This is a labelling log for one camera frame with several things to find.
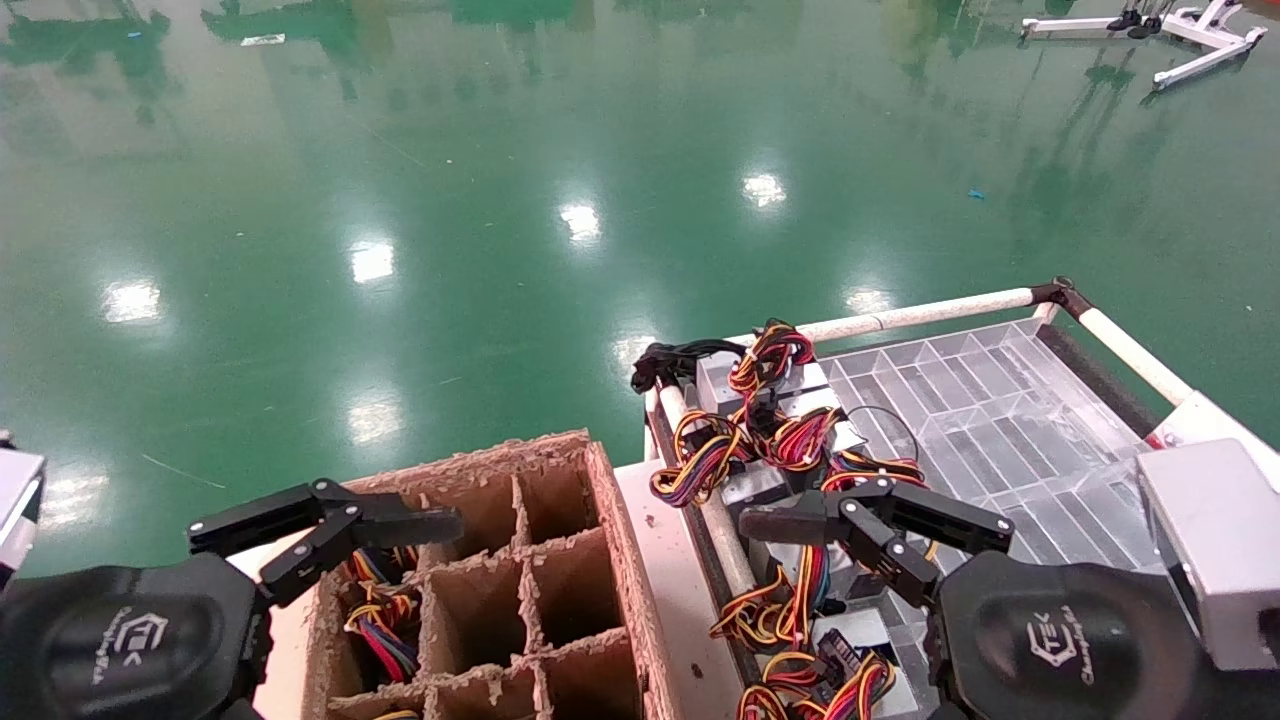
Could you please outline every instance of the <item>white metal stand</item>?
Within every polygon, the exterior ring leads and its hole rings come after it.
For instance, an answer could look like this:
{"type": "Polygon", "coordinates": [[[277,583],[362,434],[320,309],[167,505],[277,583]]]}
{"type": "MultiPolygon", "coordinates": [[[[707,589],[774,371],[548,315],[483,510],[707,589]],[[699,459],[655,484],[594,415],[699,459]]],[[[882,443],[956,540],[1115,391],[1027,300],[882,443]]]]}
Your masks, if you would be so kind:
{"type": "MultiPolygon", "coordinates": [[[[1178,65],[1171,70],[1156,73],[1152,77],[1152,87],[1157,91],[1165,90],[1180,79],[1187,79],[1236,55],[1253,50],[1258,40],[1266,35],[1267,28],[1254,27],[1243,37],[1226,29],[1226,19],[1239,10],[1239,0],[1213,0],[1203,12],[1199,8],[1179,8],[1165,15],[1160,32],[1169,33],[1174,40],[1189,40],[1206,49],[1212,49],[1212,51],[1201,55],[1190,63],[1178,65]],[[1197,13],[1199,18],[1192,18],[1197,13]]],[[[1114,17],[1064,20],[1027,18],[1023,20],[1023,37],[1034,33],[1047,35],[1062,31],[1106,31],[1107,24],[1112,20],[1115,20],[1114,17]]]]}

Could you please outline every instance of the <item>cardboard box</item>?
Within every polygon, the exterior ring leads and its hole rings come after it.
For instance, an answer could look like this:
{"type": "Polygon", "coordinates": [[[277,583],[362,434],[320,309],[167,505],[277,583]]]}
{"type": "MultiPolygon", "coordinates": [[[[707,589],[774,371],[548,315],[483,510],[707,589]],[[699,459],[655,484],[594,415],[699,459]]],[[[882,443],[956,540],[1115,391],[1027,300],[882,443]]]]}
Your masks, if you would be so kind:
{"type": "Polygon", "coordinates": [[[343,632],[344,569],[317,587],[303,720],[680,720],[635,534],[604,448],[585,430],[348,483],[415,507],[457,507],[452,546],[420,550],[420,671],[362,687],[343,632]]]}

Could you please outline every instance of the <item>glossy floor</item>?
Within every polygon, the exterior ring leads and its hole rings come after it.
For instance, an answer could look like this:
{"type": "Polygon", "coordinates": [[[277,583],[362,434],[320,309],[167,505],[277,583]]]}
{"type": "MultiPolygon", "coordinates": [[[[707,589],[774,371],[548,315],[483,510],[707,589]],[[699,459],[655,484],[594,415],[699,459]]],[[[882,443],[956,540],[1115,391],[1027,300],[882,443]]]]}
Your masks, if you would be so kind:
{"type": "Polygon", "coordinates": [[[29,571],[173,561],[198,515],[508,437],[634,461],[652,338],[1057,273],[1280,438],[1280,37],[1147,97],[1190,49],[1019,47],[1044,12],[1115,6],[9,3],[29,571]]]}

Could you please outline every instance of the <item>black cable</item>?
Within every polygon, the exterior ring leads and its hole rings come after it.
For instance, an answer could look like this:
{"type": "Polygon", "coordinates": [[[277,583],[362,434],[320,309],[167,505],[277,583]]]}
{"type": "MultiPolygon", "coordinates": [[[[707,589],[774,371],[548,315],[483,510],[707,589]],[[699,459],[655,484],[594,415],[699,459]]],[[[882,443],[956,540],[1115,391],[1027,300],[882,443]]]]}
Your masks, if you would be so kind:
{"type": "Polygon", "coordinates": [[[849,410],[846,410],[845,414],[852,415],[858,410],[879,410],[881,413],[891,415],[895,420],[901,423],[902,428],[906,429],[906,437],[911,438],[911,447],[914,450],[911,460],[915,460],[916,462],[920,461],[920,441],[915,438],[915,433],[911,432],[911,425],[908,425],[906,420],[904,420],[901,415],[881,405],[858,405],[856,407],[850,407],[849,410]]]}
{"type": "Polygon", "coordinates": [[[643,395],[657,384],[659,378],[668,382],[691,378],[698,361],[717,352],[732,352],[741,357],[746,355],[746,347],[727,340],[695,340],[684,345],[654,342],[635,361],[631,389],[636,395],[643,395]]]}

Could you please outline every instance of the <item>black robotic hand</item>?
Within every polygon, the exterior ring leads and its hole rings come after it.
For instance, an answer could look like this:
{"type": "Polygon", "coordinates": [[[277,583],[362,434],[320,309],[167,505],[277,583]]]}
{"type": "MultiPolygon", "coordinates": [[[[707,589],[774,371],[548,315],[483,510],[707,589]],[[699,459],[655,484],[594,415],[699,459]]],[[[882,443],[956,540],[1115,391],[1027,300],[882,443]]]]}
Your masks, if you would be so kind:
{"type": "Polygon", "coordinates": [[[191,525],[169,568],[93,568],[13,582],[0,601],[0,717],[259,720],[270,609],[358,547],[449,542],[451,509],[316,480],[191,525]],[[255,583],[225,557],[317,525],[255,583]]]}
{"type": "Polygon", "coordinates": [[[1280,717],[1280,671],[1219,670],[1169,578],[1005,555],[1007,518],[909,484],[810,491],[748,509],[744,536],[840,542],[916,607],[941,707],[932,720],[1254,720],[1280,717]],[[908,530],[974,556],[942,577],[908,530]]]}

